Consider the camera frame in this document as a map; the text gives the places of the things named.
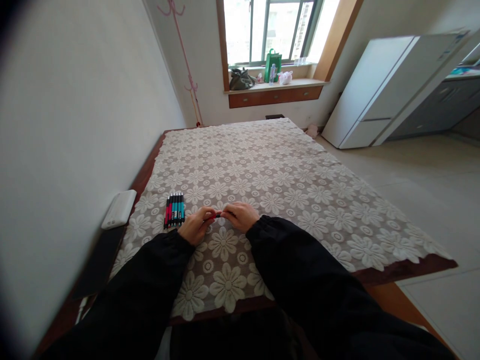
gray bag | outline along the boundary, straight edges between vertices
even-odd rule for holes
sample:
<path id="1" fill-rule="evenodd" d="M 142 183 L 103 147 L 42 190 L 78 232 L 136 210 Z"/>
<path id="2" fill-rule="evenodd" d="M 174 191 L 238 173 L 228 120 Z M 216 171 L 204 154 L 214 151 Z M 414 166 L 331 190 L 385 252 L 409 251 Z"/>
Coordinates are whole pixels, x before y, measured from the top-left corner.
<path id="1" fill-rule="evenodd" d="M 257 79 L 249 75 L 248 69 L 233 68 L 231 70 L 230 90 L 247 90 L 257 83 Z"/>

wooden bed frame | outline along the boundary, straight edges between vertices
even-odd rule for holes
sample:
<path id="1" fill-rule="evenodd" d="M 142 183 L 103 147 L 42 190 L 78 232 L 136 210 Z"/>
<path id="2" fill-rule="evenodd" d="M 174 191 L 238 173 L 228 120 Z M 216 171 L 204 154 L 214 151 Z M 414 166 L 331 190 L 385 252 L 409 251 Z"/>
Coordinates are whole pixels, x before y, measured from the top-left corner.
<path id="1" fill-rule="evenodd" d="M 130 189 L 136 191 L 136 198 L 134 204 L 138 202 L 142 195 L 147 183 L 152 175 L 152 171 L 155 165 L 155 158 L 159 154 L 160 148 L 164 142 L 166 134 L 170 131 L 183 130 L 167 130 L 165 131 L 150 154 L 146 158 L 143 166 L 138 172 L 135 180 L 131 184 Z M 135 211 L 135 207 L 132 207 L 130 215 Z M 429 254 L 423 259 L 420 259 L 419 264 L 414 264 L 408 260 L 398 261 L 385 267 L 383 272 L 377 271 L 373 268 L 363 269 L 356 271 L 354 275 L 363 283 L 369 294 L 380 304 L 380 306 L 387 312 L 399 317 L 402 320 L 422 325 L 426 327 L 433 335 L 435 335 L 444 344 L 442 338 L 435 332 L 432 326 L 425 320 L 415 306 L 408 300 L 403 292 L 394 284 L 395 281 L 399 281 L 406 278 L 426 275 L 434 273 L 440 270 L 446 270 L 457 267 L 457 263 L 454 260 L 448 260 L 435 254 Z M 34 358 L 44 352 L 56 339 L 65 334 L 68 330 L 73 328 L 77 319 L 81 299 L 72 299 L 72 294 L 77 286 L 77 282 L 72 288 L 72 291 L 68 294 L 63 305 L 55 316 L 53 322 L 48 328 L 45 336 L 38 345 Z M 95 297 L 91 296 L 84 308 L 84 313 L 89 309 Z M 261 310 L 275 306 L 276 303 L 267 299 L 264 296 L 252 297 L 244 300 L 239 300 L 236 304 L 234 314 L 245 313 L 253 310 Z M 223 308 L 205 311 L 195 315 L 193 321 L 202 321 L 212 318 L 218 318 L 228 315 Z M 170 325 L 183 324 L 186 321 L 180 317 L 174 317 L 170 320 Z"/>

plastic bottle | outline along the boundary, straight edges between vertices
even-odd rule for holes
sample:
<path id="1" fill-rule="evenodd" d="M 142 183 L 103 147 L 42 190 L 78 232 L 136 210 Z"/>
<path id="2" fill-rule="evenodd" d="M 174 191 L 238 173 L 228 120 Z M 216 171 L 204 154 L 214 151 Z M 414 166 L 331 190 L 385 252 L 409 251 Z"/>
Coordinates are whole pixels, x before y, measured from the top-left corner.
<path id="1" fill-rule="evenodd" d="M 275 64 L 272 64 L 270 69 L 270 82 L 268 83 L 270 86 L 274 84 L 274 79 L 275 79 L 275 76 L 277 75 L 276 72 L 277 72 L 276 66 Z"/>

hand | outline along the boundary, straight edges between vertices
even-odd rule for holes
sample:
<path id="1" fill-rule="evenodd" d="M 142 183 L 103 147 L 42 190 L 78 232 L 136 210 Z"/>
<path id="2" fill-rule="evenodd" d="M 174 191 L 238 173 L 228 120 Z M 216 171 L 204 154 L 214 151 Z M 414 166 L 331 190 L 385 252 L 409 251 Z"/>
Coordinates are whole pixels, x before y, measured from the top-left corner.
<path id="1" fill-rule="evenodd" d="M 260 219 L 259 212 L 252 205 L 239 201 L 225 206 L 220 216 L 244 234 Z"/>
<path id="2" fill-rule="evenodd" d="M 213 207 L 202 206 L 196 213 L 186 217 L 185 222 L 178 229 L 178 234 L 196 247 L 204 239 L 209 225 L 215 221 L 210 218 L 216 214 L 217 211 Z"/>

green bag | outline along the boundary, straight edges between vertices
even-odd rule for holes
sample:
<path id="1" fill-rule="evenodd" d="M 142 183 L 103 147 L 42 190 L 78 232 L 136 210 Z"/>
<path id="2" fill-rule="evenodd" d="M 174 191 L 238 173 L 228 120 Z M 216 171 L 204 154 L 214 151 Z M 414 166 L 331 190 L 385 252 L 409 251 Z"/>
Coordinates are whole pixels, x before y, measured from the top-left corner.
<path id="1" fill-rule="evenodd" d="M 279 53 L 276 53 L 275 50 L 272 48 L 266 55 L 266 64 L 265 64 L 265 77 L 263 78 L 266 83 L 270 82 L 270 69 L 272 68 L 272 64 L 275 64 L 275 78 L 273 79 L 273 82 L 276 83 L 279 80 L 278 73 L 281 71 L 280 68 L 282 66 L 282 55 Z"/>

